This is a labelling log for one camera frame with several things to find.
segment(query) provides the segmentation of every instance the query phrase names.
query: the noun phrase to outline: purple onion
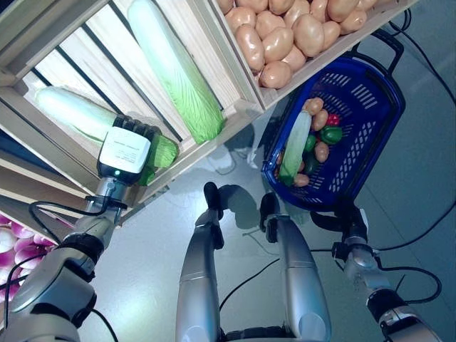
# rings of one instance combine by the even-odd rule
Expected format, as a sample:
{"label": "purple onion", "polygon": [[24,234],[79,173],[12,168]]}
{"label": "purple onion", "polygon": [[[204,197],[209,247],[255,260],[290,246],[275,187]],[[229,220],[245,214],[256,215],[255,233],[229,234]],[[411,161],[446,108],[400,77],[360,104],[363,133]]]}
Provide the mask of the purple onion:
{"label": "purple onion", "polygon": [[[46,253],[46,250],[42,246],[37,246],[35,244],[31,244],[31,245],[25,247],[24,249],[21,249],[19,252],[17,252],[16,256],[14,258],[14,261],[16,262],[16,264],[18,264],[19,262],[22,262],[28,258],[37,256],[37,255],[43,254],[43,253]],[[22,264],[21,267],[23,269],[34,269],[36,267],[36,265],[38,265],[40,263],[42,258],[43,258],[42,256],[36,257],[35,259],[32,259],[32,260],[26,262],[25,264]]]}
{"label": "purple onion", "polygon": [[51,246],[55,245],[51,240],[49,240],[49,239],[47,239],[45,237],[42,237],[39,234],[35,234],[33,236],[33,242],[35,244],[39,244],[40,246],[45,246],[45,247],[51,247]]}
{"label": "purple onion", "polygon": [[29,237],[28,239],[18,239],[14,244],[14,251],[19,252],[27,246],[33,244],[33,238]]}
{"label": "purple onion", "polygon": [[[21,273],[19,274],[19,276],[28,276],[31,272],[33,271],[33,269],[21,269]],[[22,284],[25,282],[25,280],[21,280],[19,282],[19,285],[22,286]]]}
{"label": "purple onion", "polygon": [[11,222],[11,220],[8,217],[0,214],[0,225],[9,224],[9,222]]}
{"label": "purple onion", "polygon": [[[8,280],[8,275],[11,269],[13,268],[13,265],[8,266],[8,267],[3,267],[0,269],[0,284],[5,284],[6,281]],[[18,267],[17,269],[14,270],[13,276],[11,279],[17,279],[19,278],[19,274],[22,272],[22,268]]]}
{"label": "purple onion", "polygon": [[7,252],[0,253],[0,267],[8,267],[14,265],[14,256],[16,252],[10,249]]}
{"label": "purple onion", "polygon": [[13,234],[16,235],[19,239],[27,239],[33,236],[33,232],[28,230],[25,227],[22,227],[19,223],[12,222],[11,223],[11,230]]}
{"label": "purple onion", "polygon": [[[12,284],[9,287],[9,297],[8,301],[11,301],[13,297],[17,294],[17,291],[19,291],[20,286],[18,284]],[[6,294],[6,289],[0,290],[0,303],[5,302],[5,294]]]}
{"label": "purple onion", "polygon": [[17,238],[11,229],[0,227],[0,253],[9,251],[14,247]]}

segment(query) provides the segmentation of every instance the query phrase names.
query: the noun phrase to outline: wooden shelf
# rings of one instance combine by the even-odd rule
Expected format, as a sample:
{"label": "wooden shelf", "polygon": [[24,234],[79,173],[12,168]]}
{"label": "wooden shelf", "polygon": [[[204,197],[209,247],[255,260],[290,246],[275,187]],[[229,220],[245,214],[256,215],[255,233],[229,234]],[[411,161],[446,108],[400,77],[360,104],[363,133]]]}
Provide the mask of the wooden shelf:
{"label": "wooden shelf", "polygon": [[[45,87],[46,81],[71,86],[107,108],[112,109],[114,104],[138,120],[158,125],[166,136],[179,141],[176,162],[159,170],[149,186],[130,191],[128,204],[138,206],[417,0],[395,0],[374,8],[360,31],[339,38],[280,90],[258,87],[216,0],[155,1],[222,107],[226,123],[219,136],[201,145],[190,136],[131,35],[125,17],[132,0],[43,0],[33,1],[31,7],[26,7],[27,0],[16,0],[0,15],[0,128],[69,182],[53,179],[20,162],[3,162],[6,172],[15,172],[29,181],[35,177],[37,186],[67,194],[71,199],[96,191],[100,144],[87,141],[33,105],[35,92]],[[100,92],[112,101],[106,101]],[[27,194],[26,189],[21,191],[24,193],[16,198],[25,202],[42,198],[36,193]]]}
{"label": "wooden shelf", "polygon": [[417,1],[418,0],[395,0],[372,8],[368,12],[368,21],[361,30],[348,34],[347,36],[339,37],[332,47],[309,60],[300,71],[293,75],[291,82],[279,90],[260,88],[258,86],[258,83],[255,81],[254,76],[247,65],[247,61],[240,51],[233,33],[228,27],[228,23],[226,22],[223,13],[219,9],[217,0],[187,0],[187,3],[191,4],[195,15],[198,16],[200,21],[204,22],[203,25],[206,28],[206,34],[220,35],[220,32],[224,34],[224,37],[217,37],[215,44],[219,47],[220,51],[223,51],[225,59],[230,58],[237,60],[238,66],[233,68],[232,72],[233,74],[236,74],[233,76],[237,79],[239,83],[238,86],[240,88],[251,87],[257,96],[259,104],[262,108],[267,109],[290,94],[290,92],[298,88],[303,82],[327,66],[331,61],[342,55],[363,38],[386,24],[389,20],[399,13],[402,13]]}

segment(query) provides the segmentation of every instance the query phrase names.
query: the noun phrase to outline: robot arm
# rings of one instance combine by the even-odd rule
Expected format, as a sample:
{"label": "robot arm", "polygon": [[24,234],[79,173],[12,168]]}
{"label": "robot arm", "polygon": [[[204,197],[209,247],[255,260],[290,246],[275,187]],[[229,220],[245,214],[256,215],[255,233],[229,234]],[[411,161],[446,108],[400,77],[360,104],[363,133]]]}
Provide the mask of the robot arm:
{"label": "robot arm", "polygon": [[102,179],[96,195],[87,198],[90,214],[81,217],[75,231],[28,276],[11,302],[9,324],[5,322],[0,341],[79,342],[77,328],[96,302],[89,284],[95,265],[127,207],[123,198],[141,175],[154,134],[153,128],[125,116],[114,126],[98,158]]}
{"label": "robot arm", "polygon": [[384,271],[368,245],[367,226],[363,215],[353,201],[342,201],[336,217],[311,213],[313,222],[320,228],[342,232],[342,242],[334,244],[333,256],[345,261],[344,273],[366,300],[366,306],[382,329],[388,342],[441,342],[437,334],[426,325],[391,288]]}

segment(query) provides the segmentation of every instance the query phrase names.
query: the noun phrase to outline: potato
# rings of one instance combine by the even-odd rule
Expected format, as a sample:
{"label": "potato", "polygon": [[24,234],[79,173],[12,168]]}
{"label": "potato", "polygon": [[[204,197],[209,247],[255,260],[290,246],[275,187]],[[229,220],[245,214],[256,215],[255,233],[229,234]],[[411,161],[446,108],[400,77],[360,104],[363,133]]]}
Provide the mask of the potato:
{"label": "potato", "polygon": [[325,127],[326,121],[328,120],[328,112],[326,109],[320,110],[312,118],[312,129],[319,131],[321,128]]}
{"label": "potato", "polygon": [[359,0],[358,5],[356,5],[356,9],[360,9],[361,11],[368,11],[375,5],[377,0]]}
{"label": "potato", "polygon": [[341,26],[335,21],[327,21],[323,24],[323,31],[325,33],[323,50],[326,50],[333,45],[337,38],[341,35]]}
{"label": "potato", "polygon": [[347,19],[341,22],[341,34],[349,34],[359,30],[368,20],[365,11],[355,10],[350,13]]}
{"label": "potato", "polygon": [[233,34],[236,34],[236,30],[243,24],[249,24],[251,27],[255,27],[257,22],[257,15],[253,9],[248,7],[235,7],[225,16],[228,22],[228,26]]}
{"label": "potato", "polygon": [[268,8],[268,0],[236,0],[236,6],[249,7],[258,14]]}
{"label": "potato", "polygon": [[315,158],[319,162],[325,162],[328,159],[329,146],[325,142],[321,141],[321,142],[316,143],[313,151],[315,152]]}
{"label": "potato", "polygon": [[304,162],[301,162],[301,164],[299,164],[299,169],[298,169],[298,172],[301,172],[302,170],[304,170],[304,167],[306,165],[304,164]]}
{"label": "potato", "polygon": [[307,101],[304,103],[303,109],[307,110],[307,112],[314,116],[323,109],[323,100],[320,98],[309,98]]}
{"label": "potato", "polygon": [[321,22],[303,14],[294,22],[294,43],[307,57],[315,57],[323,49],[325,34]]}
{"label": "potato", "polygon": [[311,15],[321,23],[328,21],[328,0],[313,0],[311,4]]}
{"label": "potato", "polygon": [[297,20],[302,14],[307,14],[310,12],[310,5],[307,0],[295,0],[293,6],[285,13],[284,20],[286,27],[290,28],[293,26],[293,23]]}
{"label": "potato", "polygon": [[299,173],[296,176],[294,176],[293,185],[295,187],[305,187],[310,183],[310,181],[311,180],[309,179],[308,175],[303,175],[302,173]]}
{"label": "potato", "polygon": [[280,16],[293,6],[294,0],[269,0],[269,10]]}
{"label": "potato", "polygon": [[223,14],[227,14],[233,8],[233,0],[217,0],[217,3]]}
{"label": "potato", "polygon": [[340,23],[347,19],[358,2],[359,0],[328,0],[328,14],[331,19]]}
{"label": "potato", "polygon": [[266,88],[280,89],[291,80],[290,66],[282,61],[274,61],[266,64],[259,78],[260,84]]}
{"label": "potato", "polygon": [[280,61],[293,48],[293,31],[291,28],[276,27],[263,40],[265,63]]}
{"label": "potato", "polygon": [[256,22],[255,29],[262,40],[276,27],[286,27],[285,21],[280,16],[276,16],[270,11],[262,11],[258,14]]}
{"label": "potato", "polygon": [[301,50],[293,45],[290,53],[282,59],[282,62],[287,63],[290,66],[291,71],[295,73],[306,64],[306,57]]}
{"label": "potato", "polygon": [[264,48],[258,33],[249,24],[241,25],[236,31],[236,41],[249,67],[259,73],[264,65]]}

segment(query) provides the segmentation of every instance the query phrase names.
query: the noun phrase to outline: green pepper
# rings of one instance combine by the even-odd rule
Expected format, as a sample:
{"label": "green pepper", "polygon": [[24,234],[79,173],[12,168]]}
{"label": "green pepper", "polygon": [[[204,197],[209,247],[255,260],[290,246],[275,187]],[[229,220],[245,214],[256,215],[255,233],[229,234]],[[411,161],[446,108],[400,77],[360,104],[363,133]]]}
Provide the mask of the green pepper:
{"label": "green pepper", "polygon": [[306,140],[306,145],[304,146],[304,152],[311,152],[315,146],[315,135],[309,135]]}
{"label": "green pepper", "polygon": [[320,165],[320,162],[314,157],[313,153],[307,153],[304,156],[304,174],[310,176]]}
{"label": "green pepper", "polygon": [[325,126],[320,131],[320,138],[328,145],[335,145],[342,139],[342,128],[338,126]]}

